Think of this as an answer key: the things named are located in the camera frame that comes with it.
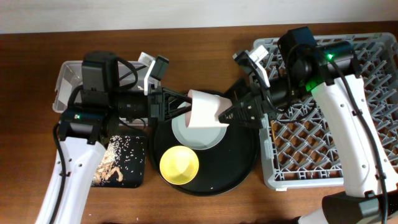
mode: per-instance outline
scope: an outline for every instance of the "wooden tabletop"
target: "wooden tabletop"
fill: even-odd
[[[170,60],[163,86],[225,91],[243,75],[232,59],[235,52],[300,26],[0,35],[0,222],[33,223],[39,213],[55,162],[52,128],[60,115],[52,103],[64,61],[82,60],[92,50],[113,51],[128,60],[137,60],[141,52],[163,55]],[[398,35],[398,22],[308,26],[314,35]],[[147,162],[144,183],[137,189],[91,188],[82,223],[276,223],[309,213],[323,196],[342,190],[270,190],[258,160],[234,190],[194,197],[168,186]]]

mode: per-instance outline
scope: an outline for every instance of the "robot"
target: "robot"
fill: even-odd
[[[389,205],[398,200],[398,175],[384,153],[364,100],[364,82],[352,46],[344,41],[319,46],[308,27],[289,30],[277,45],[286,71],[273,80],[260,64],[268,54],[264,47],[234,54],[250,82],[242,78],[224,94],[233,105],[219,115],[219,121],[261,129],[264,114],[276,119],[292,103],[313,96],[337,146],[345,192],[324,197],[322,208],[292,223],[385,223],[398,211],[396,205]],[[134,66],[109,52],[85,55],[83,85],[74,89],[53,130],[58,154],[37,223],[80,223],[92,176],[122,122],[119,118],[147,118],[149,126],[156,126],[191,110],[170,110],[172,99],[187,103],[192,99],[148,83],[149,77],[163,78],[169,64],[166,58],[142,54],[139,61],[149,69],[143,91],[132,92],[129,89],[137,83]],[[118,62],[131,70],[134,83],[120,86]],[[75,103],[79,92],[81,103]],[[70,156],[76,162],[65,163]]]

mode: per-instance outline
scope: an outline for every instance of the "round black tray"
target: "round black tray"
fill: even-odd
[[[152,133],[150,147],[150,158],[159,174],[160,158],[173,146],[181,146],[181,143],[174,136],[171,121],[159,124]],[[225,193],[238,186],[252,171],[259,147],[258,130],[229,125],[224,138],[216,146],[194,150],[199,158],[199,171],[191,182],[169,184],[196,196]]]

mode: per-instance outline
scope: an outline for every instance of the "wire rack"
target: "wire rack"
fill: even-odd
[[[346,40],[361,64],[366,100],[385,152],[398,170],[398,44],[389,33],[316,36],[320,45]],[[262,64],[273,79],[277,68],[285,68],[277,47],[278,38],[258,39],[268,56]],[[281,121],[293,120],[309,111],[312,98],[299,101]],[[266,185],[272,189],[343,185],[343,172],[333,136],[319,107],[299,123],[282,124],[263,120],[260,132],[261,159]]]

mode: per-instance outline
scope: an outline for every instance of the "yellow bowl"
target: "yellow bowl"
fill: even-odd
[[[160,159],[160,173],[171,184],[182,185],[190,182],[198,170],[198,156],[185,146],[171,147]]]

